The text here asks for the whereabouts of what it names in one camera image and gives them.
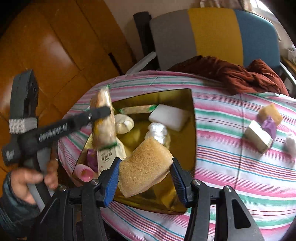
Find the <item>dark jacket sleeve forearm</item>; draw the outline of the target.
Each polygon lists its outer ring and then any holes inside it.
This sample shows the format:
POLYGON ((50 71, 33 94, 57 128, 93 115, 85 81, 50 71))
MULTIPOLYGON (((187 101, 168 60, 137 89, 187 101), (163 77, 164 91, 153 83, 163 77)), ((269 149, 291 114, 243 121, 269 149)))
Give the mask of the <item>dark jacket sleeve forearm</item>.
POLYGON ((40 210, 36 204, 29 204, 18 198, 11 187, 11 173, 3 182, 1 197, 1 240, 17 240, 29 235, 40 210))

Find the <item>person's left hand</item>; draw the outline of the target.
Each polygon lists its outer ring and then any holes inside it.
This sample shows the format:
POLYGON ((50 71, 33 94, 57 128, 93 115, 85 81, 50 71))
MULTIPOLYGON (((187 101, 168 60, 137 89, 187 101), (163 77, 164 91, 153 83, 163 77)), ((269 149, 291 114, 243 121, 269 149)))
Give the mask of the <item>person's left hand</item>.
POLYGON ((43 176, 36 170, 28 168, 18 168, 11 172, 11 188, 19 199, 35 205, 36 202, 28 189, 28 184, 38 184, 45 182, 48 188, 55 190, 58 187, 58 161, 51 160, 47 164, 47 173, 43 176))

